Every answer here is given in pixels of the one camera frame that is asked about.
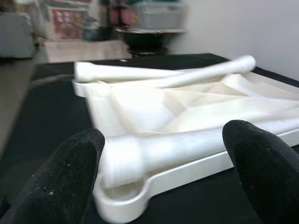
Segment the plastic storage bin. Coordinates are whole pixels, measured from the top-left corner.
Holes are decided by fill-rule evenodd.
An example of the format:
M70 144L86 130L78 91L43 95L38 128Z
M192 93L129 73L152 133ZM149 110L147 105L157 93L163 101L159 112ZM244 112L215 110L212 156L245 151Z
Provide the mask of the plastic storage bin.
M186 5L179 2L139 2L132 6L132 28L181 29Z

